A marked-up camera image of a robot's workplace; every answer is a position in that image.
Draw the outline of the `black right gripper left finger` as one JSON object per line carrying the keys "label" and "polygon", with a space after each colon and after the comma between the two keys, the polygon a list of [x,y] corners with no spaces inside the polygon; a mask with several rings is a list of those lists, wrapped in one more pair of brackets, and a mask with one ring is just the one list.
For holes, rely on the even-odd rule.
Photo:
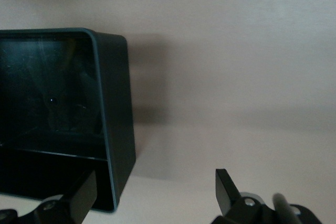
{"label": "black right gripper left finger", "polygon": [[96,172],[88,170],[62,197],[46,199],[23,216],[15,209],[2,209],[1,223],[83,223],[96,199]]}

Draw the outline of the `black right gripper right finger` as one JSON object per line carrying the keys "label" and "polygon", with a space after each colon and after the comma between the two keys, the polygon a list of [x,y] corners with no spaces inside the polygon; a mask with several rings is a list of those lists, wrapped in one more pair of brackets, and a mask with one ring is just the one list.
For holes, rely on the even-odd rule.
{"label": "black right gripper right finger", "polygon": [[321,223],[310,209],[288,203],[283,194],[273,195],[270,208],[260,196],[239,192],[226,169],[215,171],[215,189],[222,214],[212,223]]}

